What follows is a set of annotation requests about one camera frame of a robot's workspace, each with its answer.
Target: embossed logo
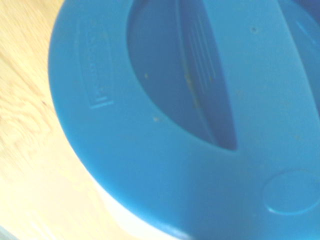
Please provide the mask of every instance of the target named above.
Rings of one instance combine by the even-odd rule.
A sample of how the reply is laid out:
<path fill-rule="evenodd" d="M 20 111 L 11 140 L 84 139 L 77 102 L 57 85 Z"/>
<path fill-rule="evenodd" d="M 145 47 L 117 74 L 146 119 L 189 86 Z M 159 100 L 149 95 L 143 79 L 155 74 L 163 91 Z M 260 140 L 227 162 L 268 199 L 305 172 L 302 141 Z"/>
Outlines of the embossed logo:
<path fill-rule="evenodd" d="M 108 35 L 100 19 L 84 17 L 78 25 L 77 52 L 91 108 L 113 103 L 113 73 Z"/>

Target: blue lid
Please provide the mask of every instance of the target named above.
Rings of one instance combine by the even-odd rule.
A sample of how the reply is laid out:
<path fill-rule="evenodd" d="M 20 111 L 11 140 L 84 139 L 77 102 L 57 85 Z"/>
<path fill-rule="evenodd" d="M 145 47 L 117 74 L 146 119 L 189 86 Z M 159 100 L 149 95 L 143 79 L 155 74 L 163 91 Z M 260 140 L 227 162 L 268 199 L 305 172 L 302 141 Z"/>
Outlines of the blue lid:
<path fill-rule="evenodd" d="M 74 151 L 196 240 L 320 238 L 320 1 L 66 0 L 49 79 Z"/>

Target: wooden surface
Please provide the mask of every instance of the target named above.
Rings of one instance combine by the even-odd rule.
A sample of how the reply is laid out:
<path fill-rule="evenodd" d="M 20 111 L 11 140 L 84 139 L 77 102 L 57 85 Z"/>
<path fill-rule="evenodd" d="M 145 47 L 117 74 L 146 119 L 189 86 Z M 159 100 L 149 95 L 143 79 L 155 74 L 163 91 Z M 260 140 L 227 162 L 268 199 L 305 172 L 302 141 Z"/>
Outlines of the wooden surface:
<path fill-rule="evenodd" d="M 0 225 L 20 240 L 133 240 L 59 125 L 47 58 L 62 0 L 0 0 Z"/>

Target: container lid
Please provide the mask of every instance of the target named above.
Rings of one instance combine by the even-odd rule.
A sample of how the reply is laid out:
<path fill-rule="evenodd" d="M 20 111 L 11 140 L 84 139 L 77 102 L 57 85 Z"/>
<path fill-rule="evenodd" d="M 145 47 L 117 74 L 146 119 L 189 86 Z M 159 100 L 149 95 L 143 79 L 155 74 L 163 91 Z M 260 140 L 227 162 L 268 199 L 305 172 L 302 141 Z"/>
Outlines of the container lid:
<path fill-rule="evenodd" d="M 181 239 L 320 237 L 320 1 L 66 0 L 48 74 L 96 181 Z"/>

